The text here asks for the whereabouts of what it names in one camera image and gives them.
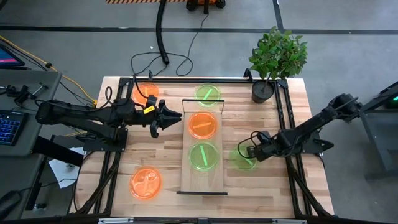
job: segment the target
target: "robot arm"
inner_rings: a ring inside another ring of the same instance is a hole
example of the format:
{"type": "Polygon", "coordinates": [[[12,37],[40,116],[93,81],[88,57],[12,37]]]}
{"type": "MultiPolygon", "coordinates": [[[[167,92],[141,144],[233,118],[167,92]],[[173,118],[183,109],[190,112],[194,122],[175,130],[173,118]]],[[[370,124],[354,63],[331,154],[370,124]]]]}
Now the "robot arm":
{"type": "MultiPolygon", "coordinates": [[[[255,157],[261,162],[271,156],[286,157],[301,153],[302,146],[311,140],[318,129],[330,121],[342,119],[348,122],[358,117],[362,104],[358,103],[357,99],[358,97],[353,98],[350,94],[341,94],[331,100],[328,106],[323,108],[320,113],[296,128],[280,130],[273,137],[270,137],[267,131],[258,133],[256,137],[260,144],[248,147],[248,156],[255,157]]],[[[320,150],[317,152],[312,151],[311,153],[321,153],[325,149],[320,147],[320,150]]]]}
{"type": "Polygon", "coordinates": [[[48,100],[40,104],[35,118],[40,124],[64,124],[88,131],[106,142],[117,141],[120,130],[126,125],[150,125],[151,136],[157,138],[158,128],[163,130],[181,121],[182,115],[169,110],[164,100],[160,100],[157,108],[156,101],[157,98],[151,95],[146,108],[137,110],[136,104],[130,98],[98,109],[48,100]]]}

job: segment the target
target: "orange petri dish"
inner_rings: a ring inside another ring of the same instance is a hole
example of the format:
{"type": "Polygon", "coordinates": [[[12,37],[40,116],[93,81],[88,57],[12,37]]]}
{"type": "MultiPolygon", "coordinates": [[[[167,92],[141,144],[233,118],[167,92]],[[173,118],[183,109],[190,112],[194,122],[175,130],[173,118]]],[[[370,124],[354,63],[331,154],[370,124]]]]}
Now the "orange petri dish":
{"type": "MultiPolygon", "coordinates": [[[[159,97],[159,88],[155,84],[141,83],[138,84],[138,87],[144,96],[154,95],[155,97],[159,97]]],[[[136,86],[134,86],[134,90],[132,92],[132,100],[144,106],[147,104],[147,99],[138,92],[136,86]]]]}
{"type": "Polygon", "coordinates": [[[162,188],[162,176],[154,167],[142,167],[130,178],[130,193],[137,199],[150,200],[162,188]]]}
{"type": "Polygon", "coordinates": [[[217,120],[210,112],[199,112],[189,118],[189,133],[197,139],[209,139],[217,130],[217,120]]]}

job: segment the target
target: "wooden table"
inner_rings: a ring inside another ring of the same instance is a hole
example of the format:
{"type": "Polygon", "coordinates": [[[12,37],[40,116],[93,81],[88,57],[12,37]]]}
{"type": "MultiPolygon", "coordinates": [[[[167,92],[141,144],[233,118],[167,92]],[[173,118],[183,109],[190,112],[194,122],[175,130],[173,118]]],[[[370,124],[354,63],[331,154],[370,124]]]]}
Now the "wooden table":
{"type": "MultiPolygon", "coordinates": [[[[114,96],[120,77],[104,77],[99,93],[99,105],[105,102],[105,88],[112,87],[114,96]]],[[[296,125],[311,118],[304,81],[289,79],[289,91],[296,125]]],[[[182,99],[193,98],[197,84],[157,83],[160,98],[168,108],[183,112],[182,99]]],[[[112,216],[129,217],[211,217],[211,218],[292,218],[292,199],[285,160],[272,157],[260,162],[256,170],[241,172],[228,161],[229,152],[252,131],[267,130],[275,134],[280,129],[275,97],[263,104],[251,101],[250,84],[217,84],[225,100],[223,123],[224,190],[228,196],[177,195],[181,183],[183,122],[164,131],[159,138],[150,136],[149,127],[129,127],[126,151],[122,154],[116,183],[112,216]],[[150,201],[134,198],[129,191],[129,179],[140,166],[154,166],[163,178],[162,190],[150,201]]],[[[98,185],[103,152],[89,157],[78,179],[76,201],[78,206],[88,200],[98,185]]],[[[324,208],[333,213],[328,184],[321,160],[303,154],[307,184],[324,208]]],[[[301,191],[300,208],[304,211],[301,191]]]]}

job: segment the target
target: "desk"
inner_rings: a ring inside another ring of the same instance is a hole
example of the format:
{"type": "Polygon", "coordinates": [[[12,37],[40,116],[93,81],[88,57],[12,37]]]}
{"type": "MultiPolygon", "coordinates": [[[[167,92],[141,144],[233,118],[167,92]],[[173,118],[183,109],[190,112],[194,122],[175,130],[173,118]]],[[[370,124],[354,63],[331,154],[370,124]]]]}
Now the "desk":
{"type": "MultiPolygon", "coordinates": [[[[183,111],[182,99],[193,98],[198,84],[156,83],[160,99],[171,110],[183,111]]],[[[99,94],[99,105],[105,102],[105,88],[114,93],[120,77],[104,77],[99,94]]],[[[311,118],[311,111],[302,79],[288,80],[296,124],[311,118]]],[[[280,129],[275,97],[263,104],[251,101],[250,84],[217,84],[225,100],[223,123],[224,191],[228,196],[177,195],[181,183],[183,122],[152,139],[149,127],[129,127],[126,151],[122,153],[116,182],[111,215],[114,217],[211,217],[211,218],[292,218],[292,199],[285,160],[272,157],[257,165],[251,172],[233,169],[228,161],[230,150],[247,138],[252,131],[267,130],[275,134],[280,129]],[[160,170],[163,185],[160,194],[150,201],[140,201],[131,196],[129,179],[140,166],[154,166],[160,170]]],[[[282,106],[286,112],[282,94],[282,106]]],[[[309,189],[324,208],[333,213],[325,171],[319,158],[303,155],[303,164],[309,189]]],[[[76,200],[80,206],[98,185],[103,153],[89,157],[81,169],[76,200]]],[[[105,190],[103,204],[106,201],[105,190]]],[[[298,190],[300,208],[304,211],[302,194],[298,190]]]]}
{"type": "MultiPolygon", "coordinates": [[[[41,100],[50,100],[53,98],[60,79],[61,75],[56,72],[0,70],[0,86],[12,85],[19,90],[22,85],[27,85],[29,87],[28,90],[33,92],[40,86],[39,82],[48,85],[49,89],[38,95],[41,100]]],[[[17,105],[15,105],[13,100],[13,98],[7,97],[6,95],[0,95],[0,109],[11,110],[16,108],[17,105]]],[[[33,110],[37,109],[33,100],[26,100],[24,106],[33,110]]],[[[42,155],[30,154],[42,125],[37,123],[34,119],[33,111],[21,111],[31,113],[31,115],[28,117],[25,128],[19,136],[17,144],[13,147],[0,146],[0,197],[10,190],[19,190],[33,186],[37,178],[37,171],[44,159],[42,155]]],[[[7,216],[6,220],[18,219],[21,217],[29,195],[30,190],[25,190],[22,193],[22,200],[7,216]]]]}

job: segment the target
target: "monitor screen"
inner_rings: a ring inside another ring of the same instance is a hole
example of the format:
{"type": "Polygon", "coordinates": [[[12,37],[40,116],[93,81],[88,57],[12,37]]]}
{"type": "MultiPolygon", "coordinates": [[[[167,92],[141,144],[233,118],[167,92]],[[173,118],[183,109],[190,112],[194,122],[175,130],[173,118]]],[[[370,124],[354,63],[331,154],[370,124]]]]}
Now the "monitor screen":
{"type": "Polygon", "coordinates": [[[23,66],[25,63],[17,58],[13,53],[0,45],[0,68],[23,66]]]}

